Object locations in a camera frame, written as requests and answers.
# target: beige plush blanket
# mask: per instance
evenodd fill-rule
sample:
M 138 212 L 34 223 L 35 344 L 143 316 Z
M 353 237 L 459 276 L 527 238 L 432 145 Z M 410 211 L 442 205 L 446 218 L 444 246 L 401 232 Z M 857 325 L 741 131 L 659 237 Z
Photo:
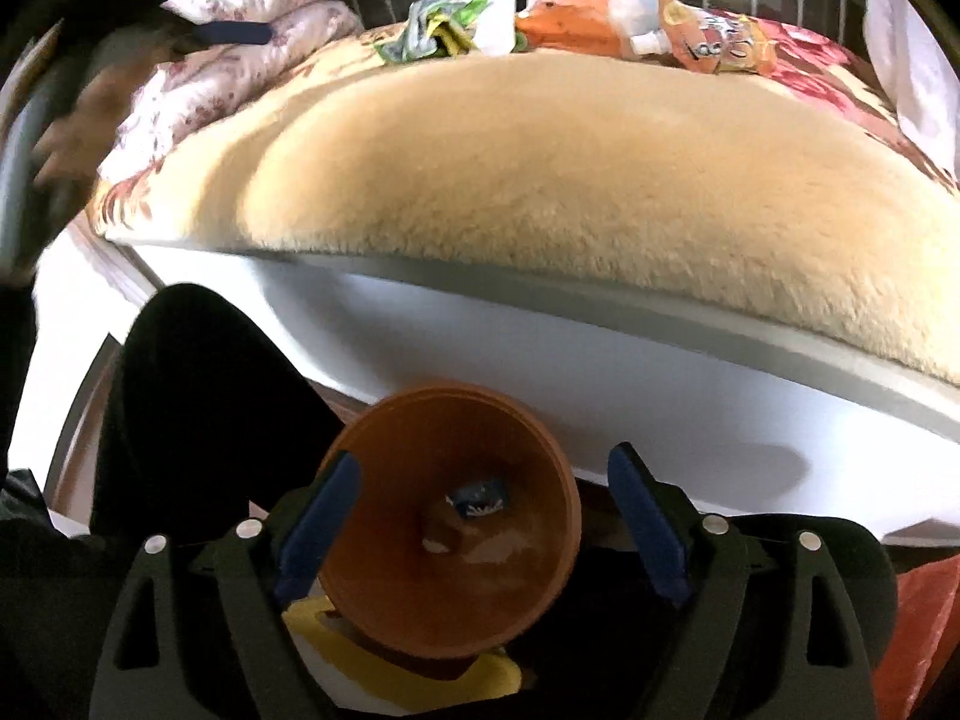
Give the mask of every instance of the beige plush blanket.
M 755 76 L 560 52 L 385 68 L 370 42 L 101 187 L 95 229 L 611 279 L 960 384 L 960 204 L 860 127 Z

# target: metal screw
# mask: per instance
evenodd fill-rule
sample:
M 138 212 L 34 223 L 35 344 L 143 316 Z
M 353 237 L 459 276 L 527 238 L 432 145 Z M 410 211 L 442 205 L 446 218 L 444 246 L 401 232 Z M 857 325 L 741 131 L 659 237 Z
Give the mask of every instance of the metal screw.
M 253 538 L 259 536 L 263 530 L 263 523 L 258 519 L 245 519 L 237 525 L 237 536 L 240 538 Z
M 816 552 L 824 545 L 822 539 L 816 535 L 816 533 L 810 531 L 803 531 L 800 534 L 800 546 L 803 549 L 808 549 L 810 552 Z
M 714 536 L 723 536 L 730 529 L 730 524 L 719 514 L 708 514 L 703 521 L 704 531 Z
M 143 551 L 148 555 L 157 555 L 167 548 L 166 536 L 150 536 L 143 542 Z

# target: black pants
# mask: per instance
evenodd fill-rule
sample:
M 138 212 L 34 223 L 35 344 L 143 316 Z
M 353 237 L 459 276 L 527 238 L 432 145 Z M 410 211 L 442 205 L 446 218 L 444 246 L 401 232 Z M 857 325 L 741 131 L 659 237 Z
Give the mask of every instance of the black pants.
M 250 501 L 270 509 L 310 483 L 342 427 L 226 300 L 192 285 L 162 290 L 133 324 L 109 394 L 94 538 L 27 522 L 0 530 L 0 715 L 39 717 L 38 694 L 53 716 L 85 717 L 133 551 L 153 533 L 219 538 Z

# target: floor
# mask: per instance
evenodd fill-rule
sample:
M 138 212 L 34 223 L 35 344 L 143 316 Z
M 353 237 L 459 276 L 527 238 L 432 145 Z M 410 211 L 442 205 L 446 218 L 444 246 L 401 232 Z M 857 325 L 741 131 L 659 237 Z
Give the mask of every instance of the floor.
M 74 396 L 108 333 L 126 338 L 136 308 L 114 292 L 64 233 L 43 255 L 35 289 L 37 347 L 13 429 L 12 469 L 43 487 Z

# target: red fabric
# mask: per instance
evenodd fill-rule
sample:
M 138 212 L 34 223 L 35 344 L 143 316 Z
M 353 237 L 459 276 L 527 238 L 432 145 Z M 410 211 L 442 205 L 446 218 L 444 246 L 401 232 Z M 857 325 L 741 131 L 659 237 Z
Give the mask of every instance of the red fabric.
M 906 720 L 960 645 L 960 555 L 898 579 L 893 641 L 874 673 L 878 720 Z

